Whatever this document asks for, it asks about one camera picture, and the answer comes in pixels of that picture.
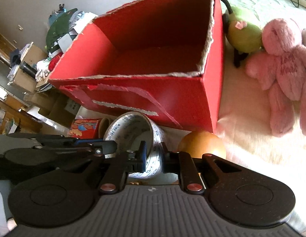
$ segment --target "plush toy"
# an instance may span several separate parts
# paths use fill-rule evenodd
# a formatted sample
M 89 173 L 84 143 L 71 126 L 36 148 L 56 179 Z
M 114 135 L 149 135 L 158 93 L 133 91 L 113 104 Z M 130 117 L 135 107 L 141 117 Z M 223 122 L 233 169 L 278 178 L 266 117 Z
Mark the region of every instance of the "plush toy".
M 234 47 L 234 65 L 238 68 L 240 61 L 262 46 L 260 22 L 252 11 L 231 7 L 227 0 L 221 1 L 227 7 L 227 12 L 222 15 L 223 30 Z
M 266 51 L 253 54 L 246 62 L 246 73 L 269 89 L 270 127 L 277 137 L 292 130 L 295 115 L 291 101 L 301 101 L 300 127 L 306 135 L 306 46 L 293 20 L 275 19 L 262 34 Z

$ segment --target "torn cardboard edge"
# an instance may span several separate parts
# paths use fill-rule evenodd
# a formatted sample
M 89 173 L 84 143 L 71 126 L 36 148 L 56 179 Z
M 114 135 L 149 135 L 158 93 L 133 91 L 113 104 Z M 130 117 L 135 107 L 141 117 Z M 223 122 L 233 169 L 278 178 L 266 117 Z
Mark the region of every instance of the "torn cardboard edge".
M 126 6 L 131 6 L 133 4 L 136 4 L 140 1 L 143 0 L 136 0 L 130 3 L 126 3 L 116 9 L 113 9 L 111 11 L 108 11 L 105 14 L 99 15 L 98 17 L 94 18 L 93 20 L 91 20 L 89 22 L 89 24 L 93 24 L 94 20 L 100 18 L 100 17 L 104 17 L 105 15 L 108 14 L 112 14 L 117 12 L 118 10 L 126 7 Z M 191 78 L 191 77 L 196 77 L 196 76 L 200 76 L 204 74 L 205 71 L 205 66 L 206 66 L 206 62 L 207 62 L 207 58 L 210 52 L 210 48 L 211 45 L 213 43 L 213 36 L 212 36 L 212 32 L 213 32 L 213 26 L 214 26 L 214 0 L 210 0 L 210 15 L 209 15 L 209 24 L 208 24 L 208 32 L 207 32 L 207 37 L 206 37 L 206 43 L 204 46 L 204 50 L 201 54 L 201 60 L 198 64 L 196 64 L 197 67 L 197 71 L 191 71 L 191 72 L 170 72 L 167 74 L 142 74 L 142 75 L 94 75 L 94 76 L 85 76 L 85 77 L 77 77 L 77 78 L 68 78 L 67 80 L 76 80 L 76 79 L 102 79 L 102 78 L 131 78 L 131 77 L 167 77 L 167 76 L 173 76 L 173 77 L 187 77 L 187 78 Z M 73 42 L 71 43 L 71 45 L 69 46 L 68 50 L 72 47 L 72 45 L 78 41 L 78 39 L 80 38 L 81 35 L 84 35 L 84 30 L 76 36 L 76 38 L 73 40 Z M 63 56 L 65 55 L 65 53 L 62 55 L 62 57 L 59 59 L 59 61 L 57 62 L 57 64 L 54 67 L 54 70 L 56 69 L 56 67 L 59 65 L 60 61 L 62 60 Z M 55 79 L 55 78 L 50 78 L 50 80 L 62 80 L 62 79 Z
M 101 105 L 101 106 L 106 106 L 109 108 L 120 108 L 120 109 L 124 109 L 127 111 L 137 111 L 140 112 L 142 114 L 146 114 L 149 116 L 158 116 L 158 114 L 155 111 L 146 111 L 146 110 L 142 110 L 142 109 L 138 109 L 138 108 L 134 108 L 134 107 L 128 107 L 128 106 L 124 106 L 124 105 L 120 105 L 120 104 L 114 104 L 114 103 L 108 103 L 108 102 L 104 102 L 104 101 L 96 101 L 93 100 L 94 103 Z
M 146 90 L 143 90 L 138 87 L 121 87 L 116 85 L 105 85 L 105 84 L 98 84 L 96 86 L 90 86 L 90 85 L 68 85 L 68 86 L 60 86 L 60 90 L 64 90 L 66 92 L 69 92 L 73 94 L 77 99 L 79 99 L 84 106 L 84 103 L 87 103 L 89 101 L 92 101 L 96 106 L 102 106 L 100 101 L 92 100 L 90 97 L 86 95 L 85 90 L 111 90 L 111 91 L 122 91 L 122 92 L 132 92 L 136 93 L 139 96 L 149 100 L 151 103 L 153 103 L 159 110 L 165 114 L 179 129 L 182 129 L 182 126 L 174 119 L 166 110 L 165 108 Z

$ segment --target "black circular pad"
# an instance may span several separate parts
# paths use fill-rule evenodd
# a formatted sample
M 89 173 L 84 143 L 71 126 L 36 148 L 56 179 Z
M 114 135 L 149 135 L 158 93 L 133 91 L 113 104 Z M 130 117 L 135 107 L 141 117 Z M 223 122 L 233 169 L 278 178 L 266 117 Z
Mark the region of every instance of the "black circular pad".
M 224 218 L 250 227 L 270 227 L 288 220 L 296 199 L 275 179 L 245 170 L 222 174 L 209 189 L 209 202 Z
M 52 172 L 18 184 L 8 197 L 17 222 L 39 228 L 67 225 L 86 214 L 95 201 L 80 174 Z
M 273 198 L 272 191 L 259 184 L 246 184 L 236 190 L 236 197 L 249 205 L 264 205 Z
M 15 164 L 36 166 L 55 160 L 57 155 L 50 150 L 18 148 L 8 150 L 5 158 Z
M 62 202 L 67 195 L 67 191 L 57 185 L 43 185 L 33 190 L 30 199 L 41 206 L 51 206 Z

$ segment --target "pink tag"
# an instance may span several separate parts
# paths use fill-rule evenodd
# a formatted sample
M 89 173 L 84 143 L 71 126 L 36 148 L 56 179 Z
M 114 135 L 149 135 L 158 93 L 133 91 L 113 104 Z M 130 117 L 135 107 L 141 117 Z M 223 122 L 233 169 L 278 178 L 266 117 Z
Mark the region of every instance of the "pink tag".
M 236 22 L 235 27 L 237 29 L 241 30 L 241 29 L 247 27 L 247 22 L 246 21 L 238 21 L 238 22 Z

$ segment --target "red cloth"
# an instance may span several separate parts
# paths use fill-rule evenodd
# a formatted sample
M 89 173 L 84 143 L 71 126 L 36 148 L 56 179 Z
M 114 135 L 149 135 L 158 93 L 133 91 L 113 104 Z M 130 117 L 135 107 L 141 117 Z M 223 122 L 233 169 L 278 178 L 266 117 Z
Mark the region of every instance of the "red cloth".
M 50 64 L 49 64 L 49 71 L 51 72 L 54 68 L 55 68 L 55 65 L 57 64 L 57 62 L 59 61 L 59 59 L 62 57 L 63 53 L 60 52 L 58 53 L 57 55 L 55 55 L 52 60 L 50 61 Z

